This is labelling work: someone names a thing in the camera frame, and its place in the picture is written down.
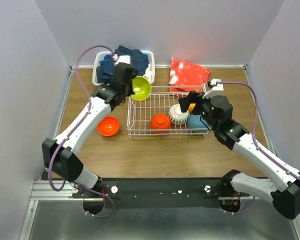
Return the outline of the lime green bowl tall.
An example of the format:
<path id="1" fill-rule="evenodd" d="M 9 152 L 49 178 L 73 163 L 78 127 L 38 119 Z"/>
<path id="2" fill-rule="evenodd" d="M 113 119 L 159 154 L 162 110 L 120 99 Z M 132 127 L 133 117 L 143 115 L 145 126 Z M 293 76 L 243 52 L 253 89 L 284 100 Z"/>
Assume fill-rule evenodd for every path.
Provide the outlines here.
<path id="1" fill-rule="evenodd" d="M 136 76 L 132 79 L 132 91 L 133 94 L 130 97 L 133 100 L 144 101 L 150 96 L 152 92 L 152 85 L 147 78 L 143 76 Z"/>

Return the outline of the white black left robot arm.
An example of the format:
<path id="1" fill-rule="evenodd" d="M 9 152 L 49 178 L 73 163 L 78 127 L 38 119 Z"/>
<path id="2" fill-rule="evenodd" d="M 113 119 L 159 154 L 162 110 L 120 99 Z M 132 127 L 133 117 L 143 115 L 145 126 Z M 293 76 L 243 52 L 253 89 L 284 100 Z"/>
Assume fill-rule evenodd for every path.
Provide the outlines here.
<path id="1" fill-rule="evenodd" d="M 100 177 L 85 168 L 77 155 L 97 125 L 133 94 L 132 80 L 136 74 L 131 64 L 118 63 L 109 83 L 97 86 L 88 95 L 87 105 L 66 130 L 54 139 L 43 141 L 43 160 L 49 181 L 55 173 L 65 181 L 83 186 L 83 191 L 91 198 L 100 194 Z"/>

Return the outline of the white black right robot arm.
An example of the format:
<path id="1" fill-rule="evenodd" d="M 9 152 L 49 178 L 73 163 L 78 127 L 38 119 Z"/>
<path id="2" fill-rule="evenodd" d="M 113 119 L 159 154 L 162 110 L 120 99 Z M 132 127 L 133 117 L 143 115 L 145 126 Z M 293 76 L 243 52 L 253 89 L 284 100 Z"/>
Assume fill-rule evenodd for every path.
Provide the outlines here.
<path id="1" fill-rule="evenodd" d="M 214 136 L 260 169 L 268 180 L 258 179 L 232 170 L 220 183 L 220 191 L 231 196 L 245 193 L 267 201 L 285 218 L 293 220 L 300 214 L 300 171 L 261 145 L 255 136 L 233 119 L 233 106 L 226 96 L 206 97 L 191 91 L 178 100 L 181 112 L 194 104 L 193 113 L 200 115 L 211 127 Z"/>

